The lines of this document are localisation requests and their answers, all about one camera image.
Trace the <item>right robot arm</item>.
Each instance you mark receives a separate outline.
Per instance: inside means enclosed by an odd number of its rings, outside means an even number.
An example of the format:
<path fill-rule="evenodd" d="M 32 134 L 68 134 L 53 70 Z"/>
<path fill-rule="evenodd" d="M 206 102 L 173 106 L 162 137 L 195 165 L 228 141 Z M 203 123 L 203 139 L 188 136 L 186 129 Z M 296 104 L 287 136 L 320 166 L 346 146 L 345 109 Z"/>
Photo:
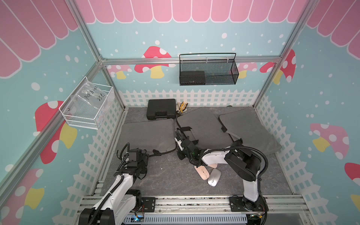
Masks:
<path fill-rule="evenodd" d="M 206 167 L 211 165 L 229 165 L 243 180 L 244 192 L 242 204 L 246 211 L 262 210 L 268 212 L 268 206 L 261 193 L 261 176 L 268 169 L 268 158 L 259 150 L 244 146 L 239 139 L 229 147 L 221 149 L 200 149 L 193 141 L 178 129 L 175 131 L 175 141 L 178 145 L 177 155 L 180 160 L 187 158 L 199 175 L 208 180 L 208 184 L 216 186 L 221 176 L 221 171 L 213 168 L 209 173 Z"/>

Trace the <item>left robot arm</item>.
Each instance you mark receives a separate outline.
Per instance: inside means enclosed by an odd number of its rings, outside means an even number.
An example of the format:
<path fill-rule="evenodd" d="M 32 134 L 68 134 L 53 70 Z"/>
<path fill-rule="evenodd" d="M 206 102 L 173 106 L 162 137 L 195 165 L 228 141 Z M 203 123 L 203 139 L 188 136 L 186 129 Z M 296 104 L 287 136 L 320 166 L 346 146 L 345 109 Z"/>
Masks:
<path fill-rule="evenodd" d="M 92 208 L 85 208 L 78 220 L 79 225 L 121 225 L 129 213 L 143 214 L 141 191 L 132 189 L 136 180 L 147 174 L 149 154 L 146 150 L 128 150 L 121 158 L 115 172 L 115 180 L 106 194 Z"/>

